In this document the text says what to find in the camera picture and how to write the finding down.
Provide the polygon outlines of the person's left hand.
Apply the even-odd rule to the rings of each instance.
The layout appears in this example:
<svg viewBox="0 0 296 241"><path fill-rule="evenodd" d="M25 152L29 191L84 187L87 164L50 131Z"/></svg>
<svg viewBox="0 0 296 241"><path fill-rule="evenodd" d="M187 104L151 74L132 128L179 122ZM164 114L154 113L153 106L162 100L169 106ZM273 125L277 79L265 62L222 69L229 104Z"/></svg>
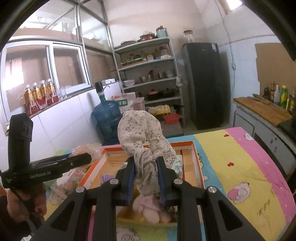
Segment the person's left hand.
<svg viewBox="0 0 296 241"><path fill-rule="evenodd" d="M47 213L46 185L39 183L30 187L28 192L23 190L8 190L7 210L10 217L20 223L26 221L31 214L36 217L43 217ZM29 211L24 202L34 204L34 211Z"/></svg>

